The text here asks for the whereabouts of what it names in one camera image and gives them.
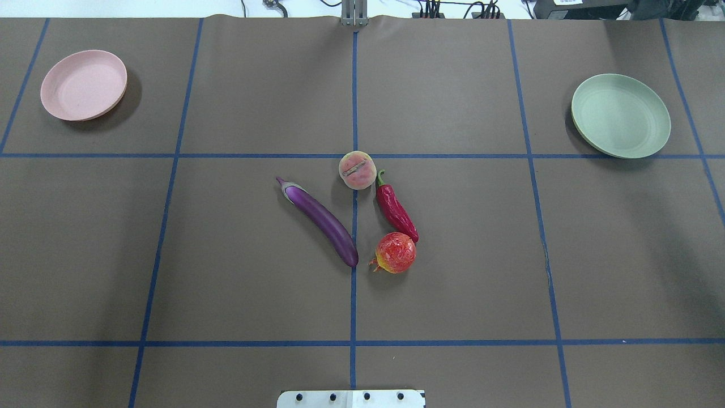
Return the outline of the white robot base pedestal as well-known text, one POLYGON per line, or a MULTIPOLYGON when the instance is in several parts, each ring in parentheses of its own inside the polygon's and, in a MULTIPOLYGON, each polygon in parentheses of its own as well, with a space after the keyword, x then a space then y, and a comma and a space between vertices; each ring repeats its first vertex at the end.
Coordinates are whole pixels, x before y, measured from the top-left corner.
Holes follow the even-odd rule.
POLYGON ((277 407, 426 407, 423 390, 288 390, 277 407))

